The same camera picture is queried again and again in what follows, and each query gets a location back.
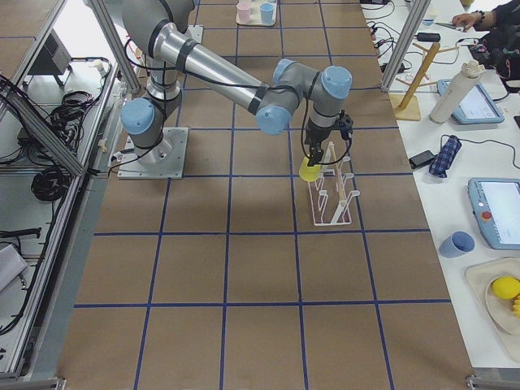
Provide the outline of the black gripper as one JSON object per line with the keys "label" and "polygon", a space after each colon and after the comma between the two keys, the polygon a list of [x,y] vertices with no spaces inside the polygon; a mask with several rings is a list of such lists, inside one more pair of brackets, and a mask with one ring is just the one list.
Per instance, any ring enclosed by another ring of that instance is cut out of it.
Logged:
{"label": "black gripper", "polygon": [[314,167],[321,163],[324,154],[322,142],[325,141],[332,132],[338,129],[339,127],[336,124],[330,127],[321,127],[313,121],[307,122],[305,126],[304,145],[308,147],[308,167]]}

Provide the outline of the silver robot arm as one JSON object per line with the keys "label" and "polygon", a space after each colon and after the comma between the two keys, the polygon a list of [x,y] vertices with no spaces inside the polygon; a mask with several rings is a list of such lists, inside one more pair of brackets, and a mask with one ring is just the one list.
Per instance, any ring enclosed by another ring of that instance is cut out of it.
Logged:
{"label": "silver robot arm", "polygon": [[337,66],[322,71],[282,58],[265,84],[228,62],[187,34],[193,1],[125,1],[122,21],[129,37],[148,59],[159,63],[155,71],[177,71],[194,76],[254,115],[263,132],[277,135],[287,129],[295,110],[312,108],[303,123],[302,149],[308,164],[322,163],[322,143],[332,132],[352,145],[353,121],[342,105],[349,95],[351,73]]}

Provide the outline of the person's hand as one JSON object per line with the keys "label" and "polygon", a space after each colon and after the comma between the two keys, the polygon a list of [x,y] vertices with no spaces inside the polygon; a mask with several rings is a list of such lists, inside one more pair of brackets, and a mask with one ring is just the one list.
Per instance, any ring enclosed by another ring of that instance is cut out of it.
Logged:
{"label": "person's hand", "polygon": [[451,20],[451,24],[456,28],[461,28],[463,31],[467,31],[474,27],[481,19],[482,15],[479,12],[463,13],[455,15]]}

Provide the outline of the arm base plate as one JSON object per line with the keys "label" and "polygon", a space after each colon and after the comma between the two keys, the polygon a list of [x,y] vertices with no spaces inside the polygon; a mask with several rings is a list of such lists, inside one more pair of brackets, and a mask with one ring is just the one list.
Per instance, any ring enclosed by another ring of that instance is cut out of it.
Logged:
{"label": "arm base plate", "polygon": [[118,168],[120,180],[162,180],[181,179],[184,173],[184,161],[189,138],[189,129],[164,128],[162,141],[149,153],[135,161],[143,149],[137,149],[130,136],[127,136],[126,149],[132,149],[122,157],[122,166]]}
{"label": "arm base plate", "polygon": [[197,24],[188,26],[185,35],[187,37],[186,44],[190,50],[202,43],[203,32],[204,27],[202,25]]}

